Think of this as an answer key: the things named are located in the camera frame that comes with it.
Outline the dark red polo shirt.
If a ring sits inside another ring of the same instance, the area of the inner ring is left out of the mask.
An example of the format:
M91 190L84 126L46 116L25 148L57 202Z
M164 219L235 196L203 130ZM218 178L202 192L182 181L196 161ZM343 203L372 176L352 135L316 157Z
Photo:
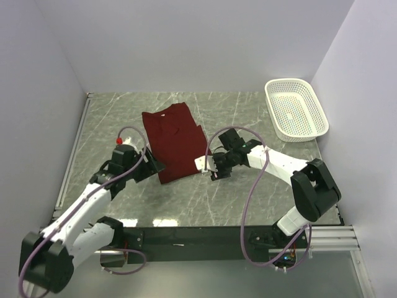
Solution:
M142 121L154 157L165 165L159 174L161 184L199 173L195 159L205 154L207 139L188 105L172 104L155 112L142 112Z

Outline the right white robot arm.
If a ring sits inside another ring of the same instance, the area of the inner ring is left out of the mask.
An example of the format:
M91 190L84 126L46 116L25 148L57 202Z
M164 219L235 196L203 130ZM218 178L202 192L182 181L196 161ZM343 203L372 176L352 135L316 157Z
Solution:
M230 177L233 167L265 171L286 182L294 199L292 207L275 224L272 240L281 248L289 246L294 233L308 223L314 223L341 200L341 192L325 162L319 158L306 161L273 150L259 138L245 141L235 127L223 129L218 137L223 153L205 155L200 171L211 172L211 179Z

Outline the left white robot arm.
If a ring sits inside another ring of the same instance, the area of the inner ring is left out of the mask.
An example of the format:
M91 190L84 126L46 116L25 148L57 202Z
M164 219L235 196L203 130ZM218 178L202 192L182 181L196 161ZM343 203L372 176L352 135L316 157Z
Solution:
M131 145L117 145L109 160L94 173L83 193L56 221L39 233L28 233L22 240L19 265L19 294L27 297L24 282L59 293L69 283L74 270L101 248L141 257L129 249L124 226L119 220L103 217L88 231L90 220L122 191L129 180L140 182L165 169L150 149L141 152Z

